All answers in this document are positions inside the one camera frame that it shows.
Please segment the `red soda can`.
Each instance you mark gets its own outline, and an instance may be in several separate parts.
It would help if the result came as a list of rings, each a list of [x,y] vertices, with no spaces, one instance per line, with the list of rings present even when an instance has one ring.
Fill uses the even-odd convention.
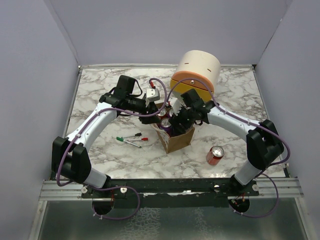
[[[165,118],[167,116],[167,110],[165,108],[163,108],[158,114],[157,116],[162,119]]]
[[[221,146],[212,146],[206,155],[209,165],[215,166],[224,156],[224,149]]]

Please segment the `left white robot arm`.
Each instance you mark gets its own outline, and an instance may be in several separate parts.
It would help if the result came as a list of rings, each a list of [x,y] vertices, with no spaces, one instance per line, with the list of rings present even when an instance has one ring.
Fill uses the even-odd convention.
[[[121,75],[117,85],[103,94],[89,117],[66,137],[57,137],[52,143],[51,169],[56,174],[56,182],[60,187],[65,183],[78,183],[93,187],[97,196],[106,197],[111,190],[108,183],[110,176],[92,167],[89,150],[102,131],[121,113],[138,117],[143,124],[159,122],[155,102],[160,99],[160,92],[154,86],[154,78],[149,80],[150,86],[134,94],[138,81],[135,78]]]

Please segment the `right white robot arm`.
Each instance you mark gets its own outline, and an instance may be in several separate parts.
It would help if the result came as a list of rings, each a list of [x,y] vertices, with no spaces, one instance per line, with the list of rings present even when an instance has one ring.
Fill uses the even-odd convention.
[[[228,111],[216,102],[215,98],[204,102],[195,89],[178,96],[174,90],[169,92],[184,104],[173,122],[175,127],[202,121],[208,125],[221,127],[246,142],[247,161],[230,178],[230,191],[240,196],[248,189],[248,184],[262,174],[272,162],[284,152],[284,141],[279,137],[274,123],[244,118]]]

